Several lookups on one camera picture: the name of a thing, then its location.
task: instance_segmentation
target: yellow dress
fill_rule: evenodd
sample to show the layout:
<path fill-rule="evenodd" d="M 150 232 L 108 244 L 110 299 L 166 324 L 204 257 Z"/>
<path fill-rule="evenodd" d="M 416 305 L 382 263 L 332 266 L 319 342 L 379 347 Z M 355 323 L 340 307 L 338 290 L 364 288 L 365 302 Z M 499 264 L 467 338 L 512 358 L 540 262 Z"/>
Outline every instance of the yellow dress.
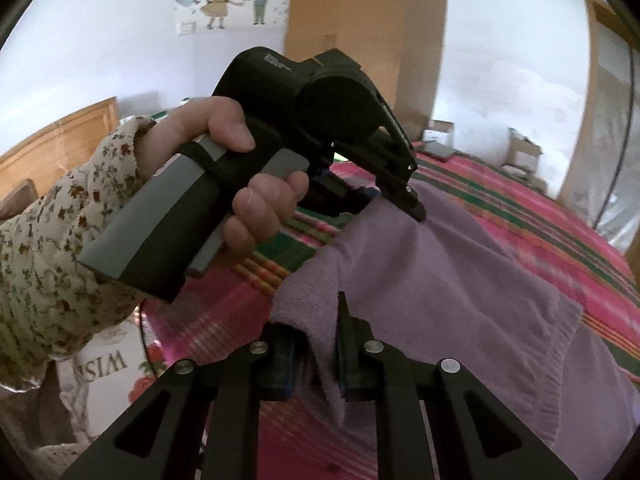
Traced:
<path fill-rule="evenodd" d="M 207 0 L 207 5 L 201 7 L 201 11 L 210 18 L 224 18 L 228 14 L 229 0 Z"/>

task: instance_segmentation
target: silver rivet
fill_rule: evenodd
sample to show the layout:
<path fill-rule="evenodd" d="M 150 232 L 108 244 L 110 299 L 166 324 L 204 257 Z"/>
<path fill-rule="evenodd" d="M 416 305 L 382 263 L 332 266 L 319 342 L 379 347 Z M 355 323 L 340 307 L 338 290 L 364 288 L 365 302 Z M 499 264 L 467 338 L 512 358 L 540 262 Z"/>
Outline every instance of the silver rivet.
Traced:
<path fill-rule="evenodd" d="M 251 343 L 251 346 L 249 346 L 249 349 L 252 354 L 264 354 L 269 349 L 269 345 L 264 341 L 254 341 Z"/>
<path fill-rule="evenodd" d="M 189 361 L 188 359 L 183 359 L 182 361 L 178 361 L 175 364 L 175 373 L 178 375 L 187 375 L 193 372 L 193 361 Z"/>
<path fill-rule="evenodd" d="M 460 363 L 455 359 L 443 359 L 440 366 L 447 374 L 455 374 L 460 371 Z"/>
<path fill-rule="evenodd" d="M 364 349 L 370 354 L 379 354 L 384 348 L 385 346 L 376 339 L 372 339 L 371 341 L 364 343 Z"/>

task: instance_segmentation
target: purple cloth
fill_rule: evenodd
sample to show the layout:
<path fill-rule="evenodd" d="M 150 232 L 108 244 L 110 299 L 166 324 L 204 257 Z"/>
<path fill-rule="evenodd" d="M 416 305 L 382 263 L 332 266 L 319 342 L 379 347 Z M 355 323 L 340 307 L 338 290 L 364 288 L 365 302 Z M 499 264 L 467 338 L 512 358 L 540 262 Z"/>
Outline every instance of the purple cloth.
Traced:
<path fill-rule="evenodd" d="M 600 480 L 637 422 L 638 392 L 582 308 L 511 259 L 471 215 L 413 182 L 427 219 L 374 200 L 277 290 L 271 320 L 304 331 L 322 392 L 307 407 L 375 460 L 371 403 L 346 404 L 333 374 L 337 293 L 410 358 L 462 362 L 580 479 Z"/>

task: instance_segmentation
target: hand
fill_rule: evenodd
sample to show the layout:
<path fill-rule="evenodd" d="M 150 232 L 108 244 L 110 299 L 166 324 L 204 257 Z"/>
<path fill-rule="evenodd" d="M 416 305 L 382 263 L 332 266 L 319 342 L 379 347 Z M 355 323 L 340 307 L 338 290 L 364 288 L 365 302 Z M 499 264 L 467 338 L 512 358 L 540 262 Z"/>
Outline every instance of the hand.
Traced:
<path fill-rule="evenodd" d="M 136 141 L 138 173 L 144 181 L 159 170 L 189 140 L 209 132 L 213 140 L 235 152 L 250 152 L 254 138 L 244 122 L 238 102 L 208 97 L 177 108 Z M 248 187 L 236 193 L 235 213 L 223 227 L 225 246 L 213 261 L 217 268 L 231 267 L 251 254 L 256 245 L 274 237 L 280 223 L 291 218 L 308 190 L 305 173 L 295 171 L 281 180 L 257 174 Z"/>

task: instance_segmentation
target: floral shirt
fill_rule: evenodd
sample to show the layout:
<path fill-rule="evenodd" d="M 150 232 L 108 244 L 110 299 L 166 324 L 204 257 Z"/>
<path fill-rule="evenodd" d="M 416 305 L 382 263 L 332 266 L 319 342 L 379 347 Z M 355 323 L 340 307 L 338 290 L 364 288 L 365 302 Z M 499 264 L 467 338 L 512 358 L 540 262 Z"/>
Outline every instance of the floral shirt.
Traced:
<path fill-rule="evenodd" d="M 47 364 L 78 352 L 122 322 L 141 295 L 100 282 L 76 258 L 142 186 L 136 136 L 155 123 L 136 117 L 100 143 L 24 213 L 0 225 L 0 384 L 40 386 Z"/>

